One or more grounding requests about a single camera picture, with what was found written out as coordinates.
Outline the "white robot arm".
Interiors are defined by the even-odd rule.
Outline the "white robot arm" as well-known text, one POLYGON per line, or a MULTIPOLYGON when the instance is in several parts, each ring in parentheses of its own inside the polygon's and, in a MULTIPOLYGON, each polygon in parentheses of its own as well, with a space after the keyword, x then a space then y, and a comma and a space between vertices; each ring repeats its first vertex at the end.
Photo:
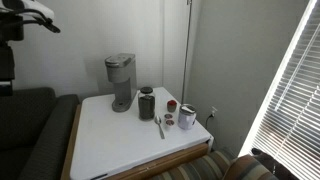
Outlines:
POLYGON ((61 30, 53 24, 54 12, 37 0, 0 0, 0 95, 12 96, 15 63, 9 41, 24 39, 24 25, 37 24, 53 33, 61 30))

